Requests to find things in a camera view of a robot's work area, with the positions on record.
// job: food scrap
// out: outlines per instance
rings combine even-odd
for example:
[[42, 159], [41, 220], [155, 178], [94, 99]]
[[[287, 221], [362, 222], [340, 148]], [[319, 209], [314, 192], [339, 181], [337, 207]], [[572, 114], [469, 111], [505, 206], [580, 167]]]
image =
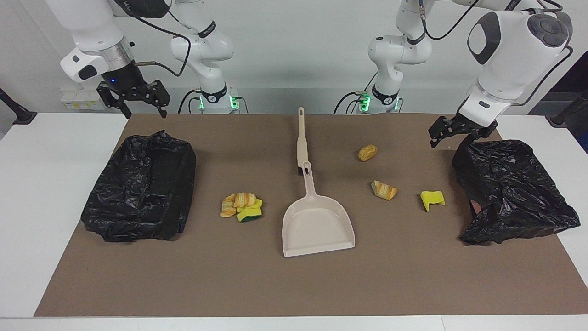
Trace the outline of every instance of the food scrap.
[[237, 213], [237, 209], [233, 207], [233, 203], [235, 203], [235, 193], [222, 200], [221, 217], [233, 217]]
[[262, 215], [262, 204], [263, 201], [261, 199], [257, 199], [257, 202], [252, 206], [237, 208], [237, 211], [239, 212], [239, 214], [237, 214], [237, 219], [239, 220], [239, 222], [243, 223], [260, 218]]
[[431, 204], [440, 204], [445, 206], [445, 198], [443, 197], [443, 192], [441, 191], [422, 191], [420, 193], [420, 198], [423, 200], [423, 204], [425, 205], [425, 210], [427, 213], [429, 212], [429, 205]]
[[372, 182], [372, 190], [376, 197], [386, 199], [388, 201], [394, 198], [394, 196], [398, 192], [398, 189], [396, 187], [380, 183], [377, 180]]
[[221, 217], [233, 217], [237, 214], [239, 222], [247, 222], [262, 216], [263, 201], [253, 193], [233, 193], [222, 200]]
[[376, 153], [377, 147], [375, 145], [367, 145], [366, 147], [363, 147], [361, 150], [359, 150], [358, 157], [361, 162], [365, 162], [376, 156]]
[[249, 207], [254, 205], [255, 201], [257, 201], [257, 198], [253, 193], [237, 193], [237, 195], [235, 196], [235, 203], [233, 204], [233, 207]]

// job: dustpan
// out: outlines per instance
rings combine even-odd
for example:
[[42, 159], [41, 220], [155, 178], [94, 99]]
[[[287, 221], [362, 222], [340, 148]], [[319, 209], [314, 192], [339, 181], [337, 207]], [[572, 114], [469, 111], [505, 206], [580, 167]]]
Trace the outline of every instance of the dustpan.
[[285, 257], [355, 247], [349, 215], [336, 200], [316, 194], [310, 162], [302, 164], [306, 196], [286, 210], [282, 222]]

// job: white table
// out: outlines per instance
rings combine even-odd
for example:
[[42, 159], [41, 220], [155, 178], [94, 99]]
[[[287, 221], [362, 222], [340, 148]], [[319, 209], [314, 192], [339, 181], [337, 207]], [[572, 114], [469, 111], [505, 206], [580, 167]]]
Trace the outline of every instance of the white table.
[[[125, 123], [119, 114], [39, 114], [0, 140], [0, 330], [588, 330], [588, 315], [32, 318]], [[504, 139], [533, 147], [588, 220], [588, 155], [572, 135], [543, 117], [499, 124]], [[588, 283], [588, 227], [558, 236]]]

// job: plastic bag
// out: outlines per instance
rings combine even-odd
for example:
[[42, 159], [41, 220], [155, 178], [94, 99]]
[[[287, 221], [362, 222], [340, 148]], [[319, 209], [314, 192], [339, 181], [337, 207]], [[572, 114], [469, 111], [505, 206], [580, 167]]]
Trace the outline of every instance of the plastic bag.
[[468, 244], [500, 244], [580, 226], [574, 209], [522, 141], [472, 143], [466, 138], [452, 165], [468, 198], [481, 207], [460, 237]]
[[96, 181], [81, 221], [105, 241], [171, 239], [192, 204], [196, 155], [164, 131], [125, 139]]

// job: brown tabletop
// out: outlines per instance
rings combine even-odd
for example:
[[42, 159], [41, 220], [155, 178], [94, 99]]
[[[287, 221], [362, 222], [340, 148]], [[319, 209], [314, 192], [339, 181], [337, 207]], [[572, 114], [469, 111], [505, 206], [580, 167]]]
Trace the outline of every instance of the brown tabletop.
[[[345, 207], [357, 244], [286, 259], [282, 218], [305, 193], [295, 116], [135, 114], [121, 141], [166, 130], [196, 152], [185, 232], [174, 241], [105, 243], [78, 226], [35, 315], [587, 314], [588, 290], [557, 236], [489, 246], [458, 239], [471, 221], [450, 166], [463, 136], [431, 149], [436, 117], [308, 115], [317, 192]], [[379, 152], [362, 163], [357, 151], [368, 144]], [[375, 197], [372, 180], [399, 188], [397, 196]], [[443, 191], [447, 204], [425, 213], [425, 190]], [[219, 216], [221, 200], [238, 191], [263, 199], [261, 219]]]

